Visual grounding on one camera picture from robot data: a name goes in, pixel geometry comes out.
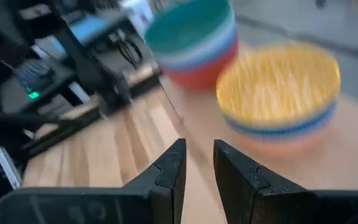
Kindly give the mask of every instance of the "stacked bowls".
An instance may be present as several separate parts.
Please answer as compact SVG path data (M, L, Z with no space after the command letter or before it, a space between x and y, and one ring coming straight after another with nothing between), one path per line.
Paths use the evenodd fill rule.
M226 0L177 5L151 23L145 41L164 74L187 90L214 90L239 45Z
M324 138L340 84L332 55L288 43L239 57L219 78L216 94L224 119L250 151L291 157Z

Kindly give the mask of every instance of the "green led light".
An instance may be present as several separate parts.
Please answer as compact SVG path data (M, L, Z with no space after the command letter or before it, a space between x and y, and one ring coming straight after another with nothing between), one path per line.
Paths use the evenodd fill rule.
M29 94L29 97L32 98L32 99L35 99L37 98L38 96L40 96L40 93L39 92L32 92Z

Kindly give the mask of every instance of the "keyboard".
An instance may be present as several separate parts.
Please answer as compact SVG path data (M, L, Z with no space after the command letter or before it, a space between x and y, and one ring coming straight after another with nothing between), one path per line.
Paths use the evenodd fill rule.
M40 92L53 83L55 72L43 61L30 59L14 70L14 76L25 88L30 98L36 98Z

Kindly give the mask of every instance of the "bowl rim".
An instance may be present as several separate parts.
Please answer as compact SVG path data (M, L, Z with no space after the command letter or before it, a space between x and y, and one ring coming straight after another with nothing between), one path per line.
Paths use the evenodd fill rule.
M188 58L202 56L203 54L199 53L199 51L203 51L203 47L210 46L211 43L216 44L217 42L220 44L221 42L227 42L230 37L233 37L233 33L237 33L236 17L234 13L229 13L225 20L222 22L221 26L218 26L211 32L211 35L204 37L197 43L189 45L176 52L154 52L153 56L155 58L162 58L163 62L175 61L175 64L183 63L188 61Z
M165 17L172 16L173 14L178 14L181 11L185 11L186 8L192 7L194 4L196 4L196 5L201 4L201 2L209 2L209 1L208 0L197 0L197 1L179 3L176 7L172 8L170 10L167 10L167 11L163 12L161 15L157 16L150 23L150 25L147 28L145 35L144 35L145 43L147 44L149 49L155 53L169 54L170 52L172 53L172 52L176 52L178 50L182 51L184 49L192 48L194 45L197 45L200 42L202 42L206 37L205 35L202 38L194 38L193 40L189 40L187 44L183 44L181 46L171 45L168 50L166 50L166 49L160 50L159 47L155 47L155 45L158 45L160 43L159 40L150 41L150 36L152 35L153 31L155 29L159 29L158 28L159 26L162 26L162 23L165 22L164 21ZM220 7L218 9L219 12L215 15L213 21L208 21L208 26L207 26L208 28L205 28L206 34L214 32L216 29L218 29L220 27L220 25L223 22L226 21L227 17L231 16L231 14L234 13L233 9L232 9L232 5L229 1L219 0L219 2L222 2L224 7Z
M230 74L227 73L227 71L230 69L230 67L226 68L225 71L222 72L221 76L218 78L217 84L216 84L216 98L218 99L218 105L219 108L221 109L221 111L228 116L229 118L231 118L233 121L238 122L242 125L247 125L253 128L259 128L259 129L270 129L270 128L282 128L288 125L294 125L296 123L300 123L310 117L313 117L316 114L321 113L322 111L325 110L325 108L327 108L330 103L332 103L333 99L337 99L340 95L341 92L341 73L339 70L339 65L337 63L337 60L335 59L334 55L329 53L328 51L307 43L307 42L295 42L295 41L289 41L289 42L281 42L281 43L275 43L275 44L269 44L263 47L259 47L257 49L254 50L250 50L248 51L247 54L244 55L240 55L238 60L242 60L242 58L245 57L250 57L254 54L254 52L261 52L264 50L269 50L272 49L274 47L288 47L288 46L298 46L300 48L310 48L312 47L314 50L320 51L323 54L325 54L328 58L330 58L333 61L333 71L334 71L334 80L335 82L333 82L332 84L332 88L331 88L331 92L328 94L328 96L324 99L324 101L322 103L319 104L319 106L316 106L314 108L312 108L311 110L304 112L303 114L298 114L296 116L288 116L288 117L283 117L282 119L255 119L255 118L251 118L251 117L246 117L243 116L243 114L240 114L237 111L233 111L231 109L231 107L229 107L227 105L227 103L224 103L225 100L222 96L222 92L224 91L223 88L221 88L220 86L222 85L223 82L225 82L225 80L227 80L230 77Z

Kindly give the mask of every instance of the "black metal frame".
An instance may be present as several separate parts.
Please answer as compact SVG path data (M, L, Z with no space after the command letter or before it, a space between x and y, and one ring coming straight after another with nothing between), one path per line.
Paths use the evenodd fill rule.
M130 91L133 99L142 96L147 93L149 90L160 86L159 76L161 75L160 70L155 70L151 77L146 78L142 82L134 85ZM124 100L117 100L115 105L109 105L109 110L107 111L106 116L114 115L119 110L128 106L129 102ZM8 153L11 155L12 160L15 162L15 165L25 170L27 163L35 156L47 151L52 146L64 141L66 138L76 134L87 126L91 125L94 122L101 120L103 117L100 112L100 108L96 107L92 110L89 110L85 114L70 120L70 123L65 123L59 125L59 127L42 136L40 139L30 142L20 149L9 149L7 148ZM9 182L4 177L4 171L0 166L0 198L12 190Z
M97 37L93 37L91 41L84 43L84 48L86 50L91 50L96 43L104 42L108 40L108 35L120 29L120 27L125 26L128 23L128 18L126 16L120 17L114 25L104 30L102 33L98 34ZM74 61L70 58L69 54L66 52L63 56L56 58L59 62L62 62L64 65L70 68L75 68Z

